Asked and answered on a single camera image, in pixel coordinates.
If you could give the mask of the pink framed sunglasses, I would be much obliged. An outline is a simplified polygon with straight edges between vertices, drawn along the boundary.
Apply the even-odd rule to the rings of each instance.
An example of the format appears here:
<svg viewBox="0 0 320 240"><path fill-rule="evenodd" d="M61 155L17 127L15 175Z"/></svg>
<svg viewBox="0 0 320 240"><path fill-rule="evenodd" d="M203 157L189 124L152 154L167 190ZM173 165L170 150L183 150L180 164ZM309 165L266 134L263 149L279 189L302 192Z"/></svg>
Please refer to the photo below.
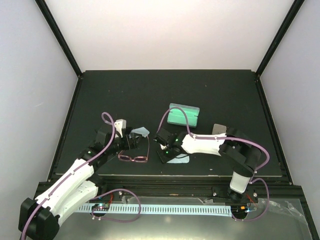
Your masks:
<svg viewBox="0 0 320 240"><path fill-rule="evenodd" d="M147 143L148 143L148 146L147 146L147 153L145 156L135 156L135 157L131 157L129 155L125 155L124 154L124 150L121 151L117 157L120 161L123 161L123 162L135 162L135 163L146 163L148 160L149 160L149 153L150 153L150 140L149 140L149 137L146 136L145 137L147 139Z"/></svg>

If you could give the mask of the blue fuzzy glasses case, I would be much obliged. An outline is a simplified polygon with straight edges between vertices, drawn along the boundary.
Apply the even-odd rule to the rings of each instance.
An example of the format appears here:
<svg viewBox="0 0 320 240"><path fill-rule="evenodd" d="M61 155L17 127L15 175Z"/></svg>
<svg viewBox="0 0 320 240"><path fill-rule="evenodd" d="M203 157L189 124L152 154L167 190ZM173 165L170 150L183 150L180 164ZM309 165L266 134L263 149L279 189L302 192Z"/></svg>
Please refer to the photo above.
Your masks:
<svg viewBox="0 0 320 240"><path fill-rule="evenodd" d="M200 108L195 106L182 105L177 103L171 103L169 105L170 112L167 116L167 123L179 126L186 126L188 120L188 126L195 128L198 125L198 116Z"/></svg>

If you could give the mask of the light blue cleaning cloth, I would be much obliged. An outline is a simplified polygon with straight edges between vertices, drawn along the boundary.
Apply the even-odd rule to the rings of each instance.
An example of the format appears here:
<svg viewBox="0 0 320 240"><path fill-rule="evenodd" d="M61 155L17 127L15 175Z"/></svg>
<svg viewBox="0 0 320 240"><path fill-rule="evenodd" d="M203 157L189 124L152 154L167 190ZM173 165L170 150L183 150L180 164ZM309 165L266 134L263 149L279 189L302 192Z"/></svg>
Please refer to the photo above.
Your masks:
<svg viewBox="0 0 320 240"><path fill-rule="evenodd" d="M187 164L190 161L190 156L185 154L185 155L179 155L175 157L172 160L169 160L167 164Z"/></svg>

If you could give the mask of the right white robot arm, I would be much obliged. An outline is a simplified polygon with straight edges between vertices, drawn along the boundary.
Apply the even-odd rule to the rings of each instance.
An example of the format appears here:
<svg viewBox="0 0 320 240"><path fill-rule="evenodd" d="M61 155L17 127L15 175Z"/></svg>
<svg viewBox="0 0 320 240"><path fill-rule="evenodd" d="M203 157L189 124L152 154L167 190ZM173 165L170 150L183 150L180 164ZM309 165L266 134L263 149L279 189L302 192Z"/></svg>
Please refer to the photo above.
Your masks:
<svg viewBox="0 0 320 240"><path fill-rule="evenodd" d="M215 155L227 160L233 171L227 195L238 202L246 195L247 186L253 182L257 170L269 162L270 154L261 145L237 137L236 133L226 129L212 135L189 131L176 134L160 128L153 140L160 146L157 154L162 163L193 154Z"/></svg>

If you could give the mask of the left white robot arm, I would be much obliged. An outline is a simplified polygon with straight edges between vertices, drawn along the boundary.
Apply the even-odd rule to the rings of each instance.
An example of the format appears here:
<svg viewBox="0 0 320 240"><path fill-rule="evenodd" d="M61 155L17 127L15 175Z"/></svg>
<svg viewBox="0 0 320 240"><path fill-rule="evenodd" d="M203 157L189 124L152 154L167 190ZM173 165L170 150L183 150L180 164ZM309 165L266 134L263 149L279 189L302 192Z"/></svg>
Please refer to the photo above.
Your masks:
<svg viewBox="0 0 320 240"><path fill-rule="evenodd" d="M62 224L83 204L113 197L117 189L108 190L107 182L97 174L108 158L127 160L121 153L137 148L150 132L127 127L122 119L108 122L96 134L93 143L83 150L71 167L52 186L34 199L26 198L19 212L20 239L52 240Z"/></svg>

